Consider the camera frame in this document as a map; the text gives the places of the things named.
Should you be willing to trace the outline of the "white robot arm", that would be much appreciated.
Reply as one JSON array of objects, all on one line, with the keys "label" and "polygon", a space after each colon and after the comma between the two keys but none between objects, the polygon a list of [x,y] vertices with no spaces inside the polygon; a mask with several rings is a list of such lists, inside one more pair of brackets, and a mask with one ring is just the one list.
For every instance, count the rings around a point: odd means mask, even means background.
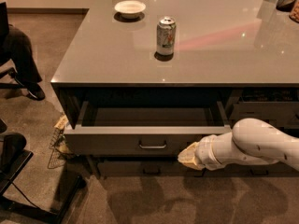
[{"label": "white robot arm", "polygon": [[242,119],[229,133],[205,136],[178,154],[178,161],[210,171],[229,164],[268,165],[283,162],[299,170],[299,138],[259,119]]}]

